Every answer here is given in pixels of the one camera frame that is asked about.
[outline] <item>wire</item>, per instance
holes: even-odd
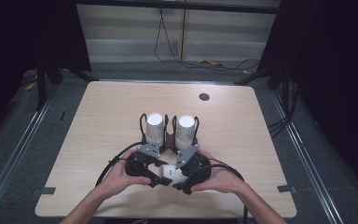
[[[144,133],[144,127],[142,126],[142,118],[145,117],[145,121],[147,122],[147,115],[146,114],[142,114],[142,116],[139,118],[139,127],[141,129],[141,134],[142,134],[142,142],[146,142],[145,139],[145,133]]]
[[[224,164],[224,165],[226,165],[226,166],[229,166],[228,164],[226,164],[226,163],[224,163],[224,162],[222,162],[222,161],[220,161],[220,160],[217,160],[217,159],[208,159],[208,160],[210,160],[210,161],[217,161],[217,162],[220,162],[220,163],[222,163],[222,164]]]
[[[170,39],[168,38],[167,29],[165,27],[164,18],[162,15],[162,8],[159,9],[159,14],[160,14],[160,20],[159,20],[159,25],[158,25],[158,35],[157,35],[156,46],[155,46],[155,56],[157,59],[159,59],[162,62],[177,62],[187,68],[205,68],[205,69],[210,69],[210,70],[214,70],[214,71],[246,70],[246,69],[254,68],[260,63],[259,59],[246,59],[246,60],[242,60],[237,66],[230,68],[230,67],[208,67],[208,66],[202,66],[202,65],[198,65],[198,64],[180,61],[175,57],[175,54],[173,53]],[[159,40],[161,25],[164,28],[165,37],[167,39],[167,43],[168,43],[168,47],[170,49],[171,55],[173,56],[173,60],[163,60],[163,59],[159,58],[159,56],[157,55],[158,40]],[[255,61],[255,63],[251,66],[240,68],[241,64],[243,64],[245,62],[251,62],[251,61]]]
[[[194,144],[196,143],[197,131],[199,130],[200,126],[200,120],[197,116],[194,118],[194,120],[197,122],[197,126],[196,131],[194,131],[193,142],[191,143],[191,146],[194,146]]]
[[[195,173],[198,173],[198,172],[201,171],[201,170],[211,169],[211,168],[214,168],[214,167],[226,168],[226,169],[228,169],[229,171],[231,171],[234,175],[236,175],[239,179],[241,179],[241,180],[244,181],[244,179],[243,179],[242,175],[240,174],[240,172],[238,172],[236,169],[232,168],[231,166],[225,165],[225,164],[213,164],[213,165],[208,165],[208,166],[200,167],[200,168],[197,169],[197,170],[192,170],[192,171],[190,171],[190,173],[191,173],[192,175],[194,175]]]
[[[298,90],[298,86],[296,85],[296,83],[292,80],[292,90],[291,90],[292,96],[293,96],[293,105],[292,108],[290,109],[289,113],[281,120],[271,124],[268,126],[268,128],[272,128],[274,126],[278,126],[276,128],[274,128],[273,130],[270,130],[270,133],[274,133],[275,131],[277,131],[275,134],[273,134],[271,136],[271,138],[275,138],[283,129],[284,127],[287,126],[287,124],[289,123],[289,121],[292,119],[293,114],[295,113],[295,109],[296,109],[296,101],[298,98],[298,94],[299,94],[299,90]]]
[[[118,153],[107,165],[106,167],[103,169],[103,172],[101,173],[100,177],[98,178],[97,180],[97,183],[95,184],[95,187],[97,187],[98,185],[101,184],[101,182],[103,181],[103,178],[106,176],[106,173],[110,170],[110,168],[112,166],[114,166],[119,160],[124,160],[124,159],[121,159],[120,157],[125,153],[127,152],[130,148],[132,147],[135,147],[135,146],[138,146],[138,145],[142,145],[143,142],[136,142],[136,143],[133,143],[129,146],[127,146],[126,148],[124,148],[120,153]]]

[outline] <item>white cup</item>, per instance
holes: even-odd
[[[187,176],[182,175],[181,169],[175,169],[174,165],[161,165],[158,169],[160,177],[166,177],[172,180],[172,184],[183,183]]]
[[[177,121],[175,138],[183,143],[192,142],[195,130],[196,121],[194,120],[194,117],[183,115]]]
[[[164,119],[159,113],[151,113],[146,120],[146,139],[157,142],[164,136]]]
[[[162,144],[164,143],[163,141],[164,139],[163,138],[160,138],[160,139],[151,139],[147,136],[146,134],[146,143],[155,143],[157,142],[158,146],[159,147],[162,147]]]
[[[192,143],[193,143],[193,141],[184,143],[184,142],[179,141],[177,138],[175,138],[175,146],[179,150],[184,150],[184,149],[187,149],[188,147],[191,147]]]

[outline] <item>wooden table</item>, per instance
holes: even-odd
[[[208,101],[199,96],[207,93]],[[93,189],[108,161],[141,140],[139,118],[159,112],[194,115],[200,119],[200,148],[237,169],[255,191],[281,216],[296,215],[269,131],[255,92],[250,87],[207,84],[91,82],[62,144],[35,212],[65,217]],[[170,121],[169,133],[172,132]],[[167,150],[161,159],[174,163]],[[243,205],[233,194],[216,191],[185,195],[172,186],[130,186],[106,200],[96,217],[238,218]]]

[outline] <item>black curtain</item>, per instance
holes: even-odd
[[[294,66],[312,114],[358,175],[358,1],[320,1]]]
[[[90,71],[75,4],[59,1],[0,1],[0,116],[21,84],[50,54],[78,70]]]

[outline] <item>human hand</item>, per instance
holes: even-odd
[[[215,161],[214,157],[208,152],[199,149],[199,153],[208,158],[211,161],[211,165],[221,164],[219,161]],[[239,179],[228,169],[223,167],[213,167],[211,177],[203,183],[194,185],[191,188],[191,191],[214,189],[222,193],[233,193],[244,183],[245,182]]]
[[[130,185],[147,185],[150,179],[144,176],[130,176],[125,171],[126,159],[135,152],[134,149],[127,151],[108,172],[104,180],[96,189],[101,190],[105,199],[119,194]]]

